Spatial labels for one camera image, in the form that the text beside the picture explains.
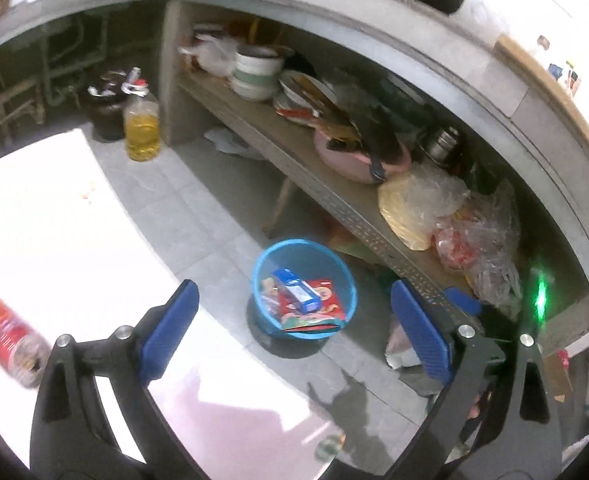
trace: black pot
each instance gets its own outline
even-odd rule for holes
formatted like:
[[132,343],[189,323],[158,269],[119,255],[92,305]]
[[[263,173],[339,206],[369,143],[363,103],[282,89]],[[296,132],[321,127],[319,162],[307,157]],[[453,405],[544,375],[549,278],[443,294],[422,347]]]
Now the black pot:
[[459,162],[465,137],[452,126],[433,125],[419,139],[412,160],[430,159],[443,170],[450,171]]
[[126,78],[125,72],[106,72],[99,78],[98,84],[89,86],[81,95],[83,108],[92,121],[94,132],[107,141],[126,136],[123,107],[128,94],[121,89]]

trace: cooking oil bottle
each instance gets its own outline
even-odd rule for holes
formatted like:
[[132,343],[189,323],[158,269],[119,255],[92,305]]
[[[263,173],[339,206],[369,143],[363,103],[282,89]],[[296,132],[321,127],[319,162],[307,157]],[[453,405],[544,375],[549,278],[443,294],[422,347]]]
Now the cooking oil bottle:
[[124,107],[128,156],[137,161],[152,160],[161,148],[159,102],[148,90],[145,79],[126,82],[122,90],[130,94]]

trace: stacked bowls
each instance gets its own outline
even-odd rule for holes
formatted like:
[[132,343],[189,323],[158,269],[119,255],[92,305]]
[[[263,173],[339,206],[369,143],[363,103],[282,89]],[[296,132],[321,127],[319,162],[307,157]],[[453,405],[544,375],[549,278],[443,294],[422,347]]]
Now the stacked bowls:
[[279,90],[284,58],[265,46],[242,45],[237,50],[232,90],[248,101],[265,101]]

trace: white countertop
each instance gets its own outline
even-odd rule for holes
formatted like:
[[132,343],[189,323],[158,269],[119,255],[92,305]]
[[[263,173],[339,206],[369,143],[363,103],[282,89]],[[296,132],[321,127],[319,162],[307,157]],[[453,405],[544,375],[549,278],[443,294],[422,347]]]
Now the white countertop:
[[[50,343],[62,333],[84,341],[135,325],[177,285],[81,130],[0,159],[0,296]],[[110,383],[98,379],[122,451],[141,460]],[[341,433],[203,309],[149,389],[212,480],[317,478],[327,465],[315,459],[316,447]],[[26,464],[35,401],[36,390],[0,367],[0,433]]]

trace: green led light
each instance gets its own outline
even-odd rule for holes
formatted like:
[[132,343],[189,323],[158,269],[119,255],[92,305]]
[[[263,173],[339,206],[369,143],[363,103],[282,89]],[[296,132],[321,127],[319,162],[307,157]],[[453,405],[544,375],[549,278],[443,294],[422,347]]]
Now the green led light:
[[539,289],[537,290],[537,299],[535,300],[535,306],[537,307],[537,319],[540,323],[545,321],[545,304],[548,302],[547,287],[545,282],[539,278]]

